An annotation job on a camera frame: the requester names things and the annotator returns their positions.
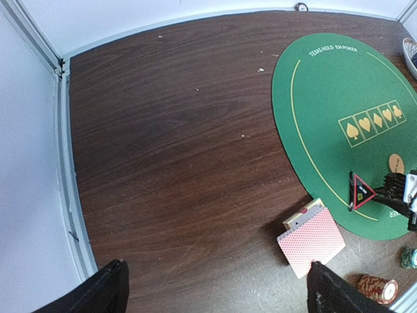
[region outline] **deck of cards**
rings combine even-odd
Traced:
[[[308,273],[313,261],[326,264],[345,247],[332,215],[320,199],[309,203],[300,212],[296,213],[296,218],[290,218],[291,228],[277,238],[298,278]]]

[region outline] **bowl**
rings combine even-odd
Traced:
[[[417,68],[411,61],[412,56],[417,53],[417,43],[411,38],[404,39],[403,51],[407,66],[411,74],[417,79]]]

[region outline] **green felt mat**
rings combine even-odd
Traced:
[[[349,172],[382,186],[388,158],[417,168],[417,95],[383,55],[353,38],[314,34],[281,55],[272,80],[274,116],[306,190],[336,222],[369,239],[407,233],[407,219],[370,201],[349,212]]]

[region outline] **metal frame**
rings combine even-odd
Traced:
[[[69,102],[69,60],[63,63],[63,75],[57,76],[55,90],[55,149],[57,156],[57,178],[63,220],[68,234],[74,263],[83,282],[95,272],[94,260],[87,228],[85,227],[81,202],[79,200],[74,158],[72,153],[70,102]]]
[[[64,62],[53,49],[20,0],[0,0],[0,11],[55,78],[54,95],[51,96],[55,101],[55,162],[61,213],[70,253],[79,280],[83,282],[97,272],[98,268],[85,227],[74,171],[68,98],[69,61]]]

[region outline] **wooden table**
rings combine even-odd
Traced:
[[[261,12],[182,23],[71,60],[79,193],[99,266],[130,267],[129,312],[306,312],[276,244],[281,222],[310,201],[274,124],[271,79],[297,38],[331,32],[385,54],[417,87],[397,22]],[[415,234],[376,242],[341,229],[328,266],[355,283],[417,271],[399,266]]]

